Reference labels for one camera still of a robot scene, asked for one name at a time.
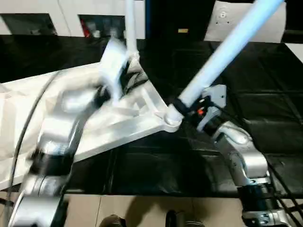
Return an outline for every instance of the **black table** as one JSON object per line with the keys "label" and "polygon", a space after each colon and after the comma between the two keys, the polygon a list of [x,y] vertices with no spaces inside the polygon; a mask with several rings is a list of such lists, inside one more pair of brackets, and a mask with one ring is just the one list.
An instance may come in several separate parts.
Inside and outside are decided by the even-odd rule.
{"label": "black table", "polygon": [[[98,62],[106,43],[0,36],[1,82]],[[141,64],[169,103],[218,45],[149,41]],[[215,81],[228,87],[226,110],[251,133],[298,198],[303,198],[302,70],[284,44],[250,43]],[[69,188],[87,194],[237,197],[220,153],[187,121],[175,133],[159,132],[76,163]]]}

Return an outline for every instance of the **black cable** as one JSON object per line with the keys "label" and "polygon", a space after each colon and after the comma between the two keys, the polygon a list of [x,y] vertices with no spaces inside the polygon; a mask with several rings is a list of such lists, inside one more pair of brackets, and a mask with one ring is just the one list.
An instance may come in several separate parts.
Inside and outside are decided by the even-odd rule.
{"label": "black cable", "polygon": [[283,181],[281,175],[277,172],[277,170],[269,163],[268,166],[271,169],[271,171],[274,173],[275,177],[277,178],[277,180],[281,183],[281,185],[283,186],[283,188],[285,189],[286,193],[288,194],[289,198],[292,200],[292,202],[294,203],[294,206],[297,208],[302,220],[303,220],[303,212],[300,209],[300,206],[298,204],[298,202],[295,200],[295,197],[293,195],[293,193],[289,190],[289,188],[287,187],[287,185],[285,184],[285,182]]}
{"label": "black cable", "polygon": [[224,110],[222,107],[219,107],[216,103],[211,102],[211,105],[215,106],[215,107],[218,108],[222,113],[224,113],[225,115],[227,115],[227,116],[230,117],[231,119],[235,120],[236,123],[238,123],[240,126],[243,124],[237,117],[233,116],[232,114],[230,114],[229,112],[227,112],[226,110]]}
{"label": "black cable", "polygon": [[282,199],[279,196],[275,197],[280,204],[282,205],[283,209],[286,211],[286,213],[290,216],[290,218],[294,221],[294,223],[298,226],[298,227],[303,227],[300,222],[298,221],[298,219],[292,214],[292,212],[289,210],[289,208],[285,205],[285,203],[282,201]]}
{"label": "black cable", "polygon": [[286,204],[284,203],[284,201],[280,198],[280,196],[277,194],[277,189],[276,189],[276,184],[273,178],[273,173],[272,173],[272,169],[269,169],[269,179],[273,185],[273,189],[274,189],[274,194],[275,194],[275,199],[277,199],[280,204],[282,205],[283,209],[285,210],[285,212],[289,215],[289,217],[293,220],[293,222],[297,225],[297,227],[303,227],[300,222],[298,221],[298,219],[292,214],[292,211],[290,210],[290,208],[288,208],[286,206]]}
{"label": "black cable", "polygon": [[5,207],[5,226],[8,226],[9,224],[9,219],[10,219],[10,199],[11,199],[11,193],[12,193],[12,187],[13,187],[13,181],[14,181],[14,176],[15,176],[15,171],[16,171],[16,166],[17,166],[17,160],[18,160],[18,156],[19,156],[19,152],[20,152],[20,148],[22,145],[22,141],[24,138],[24,135],[27,131],[28,125],[30,123],[30,120],[32,119],[32,116],[35,112],[36,107],[39,104],[40,99],[42,98],[43,94],[45,93],[45,91],[47,90],[47,88],[50,86],[50,84],[53,82],[53,80],[61,73],[60,71],[57,71],[55,74],[53,74],[49,80],[45,83],[45,85],[42,87],[39,95],[37,96],[28,116],[27,119],[25,121],[25,124],[22,128],[21,134],[19,136],[17,145],[16,145],[16,149],[15,149],[15,153],[13,156],[13,161],[12,161],[12,166],[11,166],[11,172],[10,172],[10,176],[9,176],[9,187],[8,187],[8,192],[7,192],[7,197],[6,197],[6,207]]}
{"label": "black cable", "polygon": [[[303,209],[303,204],[299,204],[299,207],[300,207],[300,209]],[[296,211],[298,211],[298,209],[297,209],[296,206],[290,207],[289,210],[290,210],[291,212],[296,212]]]}
{"label": "black cable", "polygon": [[[233,116],[232,114],[228,113],[226,110],[224,110],[223,108],[219,107],[218,105],[216,105],[215,103],[211,103],[213,106],[217,107],[219,110],[221,110],[224,114],[226,114],[227,116],[231,117],[232,119],[234,119],[237,123],[239,123],[240,125],[242,125],[242,123],[235,117]],[[289,190],[289,188],[287,187],[286,183],[284,182],[284,180],[282,179],[282,177],[280,176],[280,174],[276,171],[276,169],[269,163],[268,163],[268,166],[269,168],[272,170],[272,172],[274,173],[275,177],[277,178],[277,180],[281,183],[281,185],[284,187],[287,195],[289,196],[289,198],[292,200],[292,202],[294,203],[294,207],[296,208],[296,211],[299,212],[302,220],[303,220],[303,212],[302,212],[302,209],[300,208],[300,205],[297,203],[297,201],[295,200],[295,197],[293,195],[293,193]]]}

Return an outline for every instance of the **white pole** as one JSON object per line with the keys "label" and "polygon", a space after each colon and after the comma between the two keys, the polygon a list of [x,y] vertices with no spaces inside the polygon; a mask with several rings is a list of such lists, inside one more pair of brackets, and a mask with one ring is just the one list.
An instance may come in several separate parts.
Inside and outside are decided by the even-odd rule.
{"label": "white pole", "polygon": [[[231,31],[179,96],[187,107],[199,98],[203,89],[209,87],[220,76],[283,1],[256,0],[254,2],[242,21]],[[165,119],[169,124],[180,124],[183,115],[170,105]]]}
{"label": "white pole", "polygon": [[125,0],[125,29],[128,54],[130,58],[139,60],[136,39],[134,0]]}

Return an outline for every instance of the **tile floor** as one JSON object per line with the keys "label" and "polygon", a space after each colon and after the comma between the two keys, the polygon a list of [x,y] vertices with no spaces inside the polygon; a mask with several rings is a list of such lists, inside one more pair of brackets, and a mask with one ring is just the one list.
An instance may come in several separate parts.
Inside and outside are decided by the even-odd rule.
{"label": "tile floor", "polygon": [[[185,211],[206,227],[243,227],[238,199],[175,198],[143,196],[68,195],[70,200],[65,227],[98,227],[103,218],[117,214],[128,227],[164,227],[168,210]],[[0,205],[0,227],[3,226]]]}

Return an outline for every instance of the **silver robotic arm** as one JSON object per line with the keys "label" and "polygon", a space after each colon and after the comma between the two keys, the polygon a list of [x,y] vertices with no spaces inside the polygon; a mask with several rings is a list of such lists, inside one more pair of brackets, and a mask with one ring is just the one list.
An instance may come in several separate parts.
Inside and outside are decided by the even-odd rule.
{"label": "silver robotic arm", "polygon": [[197,130],[212,137],[227,164],[242,202],[242,219],[248,227],[288,226],[290,223],[284,209],[280,208],[274,195],[267,160],[254,146],[252,137],[244,129],[226,121],[221,108],[226,105],[226,87],[208,87],[192,109],[174,107],[191,120],[200,113]]}
{"label": "silver robotic arm", "polygon": [[100,63],[100,84],[66,90],[59,95],[43,121],[32,165],[21,185],[9,227],[64,225],[67,202],[63,196],[83,128],[106,101],[114,102],[121,96],[119,78],[126,61],[124,45],[110,40]]}

